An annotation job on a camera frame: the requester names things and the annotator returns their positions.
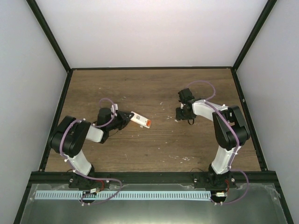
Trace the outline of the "white remote control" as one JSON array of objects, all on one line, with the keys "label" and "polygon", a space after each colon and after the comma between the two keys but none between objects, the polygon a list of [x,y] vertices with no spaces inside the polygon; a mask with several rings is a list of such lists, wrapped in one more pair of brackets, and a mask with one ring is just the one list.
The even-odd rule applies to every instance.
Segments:
[{"label": "white remote control", "polygon": [[139,124],[140,126],[142,127],[145,127],[146,128],[146,125],[147,125],[147,120],[149,120],[148,118],[136,113],[136,112],[133,112],[134,113],[134,116],[133,118],[131,119],[131,121]]}]

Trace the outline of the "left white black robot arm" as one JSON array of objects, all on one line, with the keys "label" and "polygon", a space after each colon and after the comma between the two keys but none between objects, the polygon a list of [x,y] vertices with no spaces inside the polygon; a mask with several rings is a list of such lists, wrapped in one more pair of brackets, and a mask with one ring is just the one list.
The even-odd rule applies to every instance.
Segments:
[{"label": "left white black robot arm", "polygon": [[133,118],[133,112],[111,108],[99,109],[94,123],[65,116],[48,139],[48,146],[69,163],[73,172],[81,174],[79,183],[86,189],[95,184],[94,166],[85,157],[82,147],[86,140],[103,144],[112,130],[122,130]]}]

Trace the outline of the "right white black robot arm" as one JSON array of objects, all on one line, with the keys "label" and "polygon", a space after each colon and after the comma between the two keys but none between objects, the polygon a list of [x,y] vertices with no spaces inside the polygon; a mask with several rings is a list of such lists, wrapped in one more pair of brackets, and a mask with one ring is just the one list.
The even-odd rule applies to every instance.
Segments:
[{"label": "right white black robot arm", "polygon": [[218,143],[216,156],[208,167],[207,181],[213,188],[224,183],[232,163],[241,147],[250,139],[250,131],[240,107],[217,105],[206,99],[196,99],[189,88],[178,92],[181,104],[176,108],[176,120],[186,120],[193,125],[195,118],[204,117],[214,124]]}]

